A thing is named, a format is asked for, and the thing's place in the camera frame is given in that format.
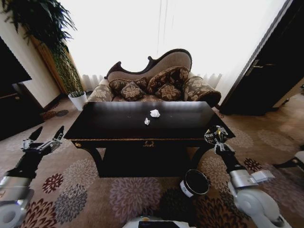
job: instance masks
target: white flower pot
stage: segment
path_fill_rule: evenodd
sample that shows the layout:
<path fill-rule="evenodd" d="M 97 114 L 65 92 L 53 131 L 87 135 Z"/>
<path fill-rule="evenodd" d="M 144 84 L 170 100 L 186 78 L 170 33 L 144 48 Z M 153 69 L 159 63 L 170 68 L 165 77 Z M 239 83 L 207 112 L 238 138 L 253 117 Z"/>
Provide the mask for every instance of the white flower pot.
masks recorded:
<path fill-rule="evenodd" d="M 86 98 L 86 93 L 84 92 L 84 94 L 82 96 L 79 97 L 71 97 L 71 95 L 68 95 L 68 98 L 70 98 L 70 100 L 72 101 L 72 103 L 75 105 L 75 107 L 79 110 L 82 111 L 82 108 L 84 106 L 84 104 L 87 102 L 87 98 Z"/>

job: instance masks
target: floor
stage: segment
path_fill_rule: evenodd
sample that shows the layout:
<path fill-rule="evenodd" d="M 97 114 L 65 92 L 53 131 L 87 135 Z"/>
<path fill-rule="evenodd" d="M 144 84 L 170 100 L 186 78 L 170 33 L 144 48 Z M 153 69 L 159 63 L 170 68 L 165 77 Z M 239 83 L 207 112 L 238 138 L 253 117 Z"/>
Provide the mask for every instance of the floor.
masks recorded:
<path fill-rule="evenodd" d="M 68 99 L 44 115 L 40 141 L 51 138 L 60 126 L 69 129 L 79 112 Z M 250 172 L 269 169 L 275 180 L 261 184 L 294 228 L 304 223 L 304 172 L 299 168 L 277 170 L 271 164 L 292 158 L 304 144 L 304 96 L 296 95 L 276 112 L 265 116 L 223 116 L 237 136 L 229 140 L 238 160 Z M 34 127 L 0 142 L 0 175 L 22 156 L 23 139 Z M 210 191 L 188 199 L 179 190 L 180 178 L 103 178 L 90 155 L 63 140 L 44 157 L 31 186 L 35 195 L 22 228 L 120 228 L 138 215 L 184 220 L 197 227 L 253 228 L 253 222 L 233 204 L 222 160 L 208 151 L 199 170 L 210 180 Z"/>

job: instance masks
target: door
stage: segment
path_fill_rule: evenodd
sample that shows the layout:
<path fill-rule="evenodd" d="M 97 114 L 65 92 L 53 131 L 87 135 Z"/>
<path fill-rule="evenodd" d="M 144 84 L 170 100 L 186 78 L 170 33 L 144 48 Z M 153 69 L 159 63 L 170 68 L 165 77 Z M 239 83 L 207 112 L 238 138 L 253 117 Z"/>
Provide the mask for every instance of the door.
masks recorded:
<path fill-rule="evenodd" d="M 294 0 L 248 70 L 220 107 L 262 115 L 304 77 L 304 2 Z"/>

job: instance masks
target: table leg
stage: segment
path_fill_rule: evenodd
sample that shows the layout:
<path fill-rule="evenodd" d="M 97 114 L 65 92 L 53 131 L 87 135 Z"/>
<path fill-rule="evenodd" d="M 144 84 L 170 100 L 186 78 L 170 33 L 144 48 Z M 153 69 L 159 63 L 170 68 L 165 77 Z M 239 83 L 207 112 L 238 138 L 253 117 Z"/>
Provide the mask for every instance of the table leg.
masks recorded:
<path fill-rule="evenodd" d="M 90 155 L 93 157 L 97 171 L 98 171 L 98 176 L 102 177 L 102 169 L 103 169 L 103 160 L 100 156 L 100 153 L 98 152 L 98 150 L 96 148 L 83 148 L 82 149 L 88 151 L 90 153 Z"/>
<path fill-rule="evenodd" d="M 209 143 L 205 143 L 203 146 L 199 147 L 193 158 L 192 158 L 192 161 L 191 161 L 191 169 L 197 169 L 198 165 L 199 165 L 199 162 L 202 158 L 202 156 L 207 152 L 207 150 L 213 148 L 214 145 L 212 144 L 209 144 Z"/>

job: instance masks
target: small can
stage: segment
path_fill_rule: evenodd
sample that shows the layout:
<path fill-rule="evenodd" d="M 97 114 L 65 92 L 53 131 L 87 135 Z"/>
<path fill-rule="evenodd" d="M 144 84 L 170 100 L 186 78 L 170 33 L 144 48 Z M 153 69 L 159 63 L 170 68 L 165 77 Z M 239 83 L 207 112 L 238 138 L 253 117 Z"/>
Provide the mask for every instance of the small can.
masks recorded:
<path fill-rule="evenodd" d="M 209 191 L 209 181 L 202 172 L 188 170 L 180 182 L 180 188 L 189 198 L 195 195 L 204 195 Z"/>

